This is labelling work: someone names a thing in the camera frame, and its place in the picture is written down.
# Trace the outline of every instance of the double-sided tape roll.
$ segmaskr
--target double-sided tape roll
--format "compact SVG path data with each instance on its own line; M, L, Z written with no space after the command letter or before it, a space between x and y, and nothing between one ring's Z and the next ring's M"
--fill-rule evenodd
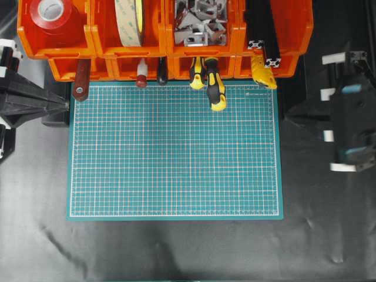
M124 47L140 47L145 31L143 0L115 0L116 21Z
M32 0L30 16L56 47L71 46L85 40L83 22L72 0Z

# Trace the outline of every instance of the yellow tool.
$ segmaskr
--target yellow tool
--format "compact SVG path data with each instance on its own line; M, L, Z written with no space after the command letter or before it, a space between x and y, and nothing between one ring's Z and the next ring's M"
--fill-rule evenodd
M226 88L221 80L218 70L218 59L209 57L205 59L207 72L207 97L211 109L220 112L226 108Z
M265 67L263 55L252 56L251 65L252 77L256 83L269 89L277 89L277 82L274 79L273 72L271 71L270 67Z
M205 67L204 59L201 57L194 57L192 65L190 66L190 87L194 90L200 90L205 86Z

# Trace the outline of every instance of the orange bin rack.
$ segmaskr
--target orange bin rack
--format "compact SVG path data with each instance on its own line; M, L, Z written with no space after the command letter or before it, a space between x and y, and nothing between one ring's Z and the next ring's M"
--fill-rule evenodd
M114 0L92 0L91 30L98 56L106 59L166 56L165 0L145 0L142 47L124 47L116 24Z
M193 58L181 57L173 58L174 78L178 80L189 79L189 69L192 65ZM218 57L218 68L222 79L234 78L235 56Z
M227 42L225 46L185 47L184 43L175 44L174 39L174 0L166 0L166 40L167 55L184 56L235 56L239 38L239 6L238 0L227 1Z
M145 58L147 64L147 79L157 79L158 60L156 57ZM112 59L112 68L116 80L136 80L137 78L137 65L140 58L116 58ZM167 68L169 70L169 79L174 79L172 59L167 60Z
M270 0L276 26L282 62L273 69L278 78L289 78L295 74L298 59L305 54L313 32L312 0ZM251 55L259 51L247 49L247 23L244 20L246 0L239 0L239 44L235 78L251 78Z
M83 29L83 35L80 41L71 46L59 45L53 37L34 24L29 12L31 2L32 0L18 1L17 23L18 35L29 58L91 58L95 56L95 47L90 28L90 0L72 0L82 18L82 26L77 26L77 28Z
M111 60L93 58L90 80L114 80ZM78 59L50 59L48 60L56 81L75 81Z

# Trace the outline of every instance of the red tape roll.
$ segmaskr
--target red tape roll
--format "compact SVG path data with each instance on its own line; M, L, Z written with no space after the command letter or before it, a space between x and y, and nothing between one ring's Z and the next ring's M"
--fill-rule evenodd
M80 14L71 0L33 0L30 16L35 25L55 36L59 44L69 45L85 39Z

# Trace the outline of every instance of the green cutting mat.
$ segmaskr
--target green cutting mat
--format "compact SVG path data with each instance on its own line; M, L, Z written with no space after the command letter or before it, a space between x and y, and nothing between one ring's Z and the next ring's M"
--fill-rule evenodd
M68 219L282 219L276 93L226 85L217 113L187 82L90 84L72 101Z

